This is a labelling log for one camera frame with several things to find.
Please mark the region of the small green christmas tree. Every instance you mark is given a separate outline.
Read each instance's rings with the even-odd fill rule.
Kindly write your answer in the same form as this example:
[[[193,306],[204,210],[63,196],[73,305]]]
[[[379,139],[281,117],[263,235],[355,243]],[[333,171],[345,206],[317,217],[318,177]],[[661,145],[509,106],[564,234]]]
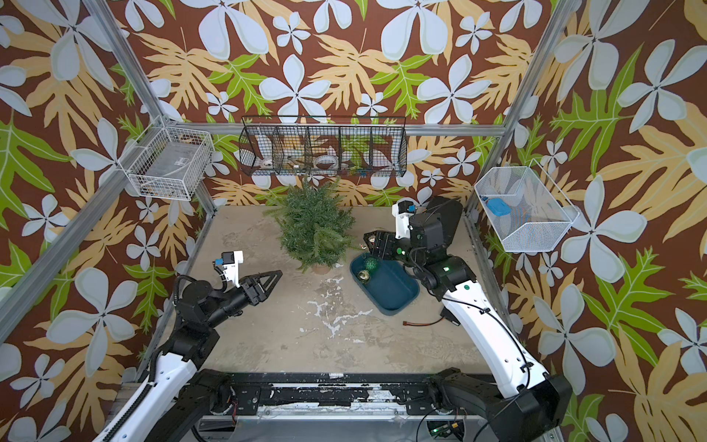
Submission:
[[[279,206],[265,212],[281,230],[281,248],[299,262],[303,273],[315,267],[330,269],[354,246],[355,218],[352,209],[342,205],[338,186],[338,180],[319,187],[305,182],[290,188]]]

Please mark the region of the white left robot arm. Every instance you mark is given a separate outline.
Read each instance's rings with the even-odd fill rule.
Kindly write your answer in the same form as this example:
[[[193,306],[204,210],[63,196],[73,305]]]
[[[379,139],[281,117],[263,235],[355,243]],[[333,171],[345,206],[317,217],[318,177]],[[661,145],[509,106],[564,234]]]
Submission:
[[[149,370],[127,404],[97,441],[180,441],[207,414],[235,406],[225,372],[203,365],[219,340],[217,326],[265,302],[283,272],[244,276],[238,285],[213,287],[180,276],[173,287],[176,322],[167,342],[152,355]]]

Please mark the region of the aluminium corner frame post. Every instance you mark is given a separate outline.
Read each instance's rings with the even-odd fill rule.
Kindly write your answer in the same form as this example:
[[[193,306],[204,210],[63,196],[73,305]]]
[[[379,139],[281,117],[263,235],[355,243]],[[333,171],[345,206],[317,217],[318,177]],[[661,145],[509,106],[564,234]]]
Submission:
[[[110,11],[108,3],[106,1],[86,1],[84,5],[88,9],[90,16],[95,18],[95,20],[99,23],[99,29],[104,31],[106,34],[108,43],[112,48],[112,53],[118,63],[122,66],[126,79],[133,85],[136,96],[147,109],[149,123],[145,126],[145,128],[147,128],[152,121],[158,119],[159,117],[165,117],[182,127],[192,129],[184,123],[179,123],[173,120],[163,109],[162,105],[158,101],[156,92],[154,92],[150,82],[147,79],[147,75],[137,60],[136,54],[131,48],[127,38],[125,38],[122,31],[119,29],[115,16],[112,14],[112,11]],[[127,160],[127,157],[128,154],[124,160],[120,160],[118,162],[118,168],[124,176],[126,184],[130,188],[134,189],[122,170],[122,163]],[[199,201],[208,215],[215,215],[217,209],[215,208],[214,200],[206,189],[204,180],[197,188],[193,198],[196,198]]]

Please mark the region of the right aluminium frame post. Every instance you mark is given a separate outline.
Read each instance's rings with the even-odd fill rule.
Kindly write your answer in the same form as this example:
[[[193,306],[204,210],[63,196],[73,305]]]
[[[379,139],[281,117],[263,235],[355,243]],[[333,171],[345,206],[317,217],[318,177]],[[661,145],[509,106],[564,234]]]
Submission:
[[[557,2],[557,7],[552,12],[548,25],[545,31],[543,31],[538,46],[530,59],[528,69],[519,83],[515,99],[509,106],[509,112],[504,118],[504,124],[502,126],[495,125],[495,128],[500,130],[500,133],[493,134],[495,143],[482,165],[478,180],[481,180],[492,167],[498,164],[504,151],[513,144],[514,132],[517,124],[521,120],[520,114],[533,95],[536,86],[538,86],[544,69],[550,65],[552,50],[563,37],[563,33],[566,30],[572,14],[574,14],[581,5],[582,1]]]

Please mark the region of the white mesh angled basket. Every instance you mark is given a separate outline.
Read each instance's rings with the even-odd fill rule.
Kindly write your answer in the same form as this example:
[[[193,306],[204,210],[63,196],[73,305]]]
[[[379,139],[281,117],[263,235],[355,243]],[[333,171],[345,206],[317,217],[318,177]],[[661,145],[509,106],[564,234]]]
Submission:
[[[579,209],[537,160],[528,166],[492,167],[474,189],[505,252],[552,252],[580,217]],[[503,199],[512,213],[492,215],[486,201],[493,198]]]

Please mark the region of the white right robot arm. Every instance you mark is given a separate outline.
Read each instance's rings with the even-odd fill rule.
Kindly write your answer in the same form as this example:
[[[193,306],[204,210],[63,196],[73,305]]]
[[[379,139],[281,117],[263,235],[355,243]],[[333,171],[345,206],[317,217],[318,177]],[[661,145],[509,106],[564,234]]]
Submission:
[[[493,308],[471,267],[449,254],[460,222],[460,201],[436,197],[420,211],[411,200],[394,204],[392,231],[363,237],[369,257],[416,279],[451,313],[471,337],[493,375],[484,381],[457,368],[427,381],[433,412],[465,412],[483,419],[477,434],[490,431],[499,441],[533,441],[563,421],[572,396],[569,381],[552,375],[530,355]]]

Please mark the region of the blue object in basket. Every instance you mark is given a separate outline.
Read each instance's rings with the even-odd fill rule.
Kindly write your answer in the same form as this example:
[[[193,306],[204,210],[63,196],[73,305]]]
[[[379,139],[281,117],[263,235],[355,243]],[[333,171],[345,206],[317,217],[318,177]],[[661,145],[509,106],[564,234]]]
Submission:
[[[512,208],[501,198],[488,199],[486,207],[495,217],[505,217],[512,213]]]

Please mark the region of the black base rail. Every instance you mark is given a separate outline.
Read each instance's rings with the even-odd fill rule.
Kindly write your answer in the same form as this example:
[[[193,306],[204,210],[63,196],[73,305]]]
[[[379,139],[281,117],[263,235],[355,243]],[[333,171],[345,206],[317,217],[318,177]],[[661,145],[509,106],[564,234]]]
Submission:
[[[204,370],[182,388],[163,423],[191,428],[207,418],[451,421],[485,415],[500,398],[488,375],[221,373]]]

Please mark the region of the teal plastic tray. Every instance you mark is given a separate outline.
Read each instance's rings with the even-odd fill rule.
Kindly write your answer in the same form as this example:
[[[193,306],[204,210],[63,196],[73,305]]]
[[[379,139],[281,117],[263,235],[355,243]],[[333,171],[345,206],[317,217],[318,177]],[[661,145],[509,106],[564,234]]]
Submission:
[[[379,270],[362,282],[357,274],[365,270],[365,254],[360,254],[349,265],[353,281],[374,306],[384,315],[394,316],[408,307],[420,294],[418,282],[410,277],[396,261],[379,260]]]

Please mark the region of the green glitter ball ornament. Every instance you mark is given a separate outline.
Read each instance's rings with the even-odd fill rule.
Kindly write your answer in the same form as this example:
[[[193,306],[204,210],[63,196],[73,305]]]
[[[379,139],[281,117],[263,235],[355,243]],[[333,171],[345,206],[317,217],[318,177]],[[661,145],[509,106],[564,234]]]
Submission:
[[[367,257],[364,260],[364,267],[368,274],[375,274],[379,270],[379,260],[374,257]]]

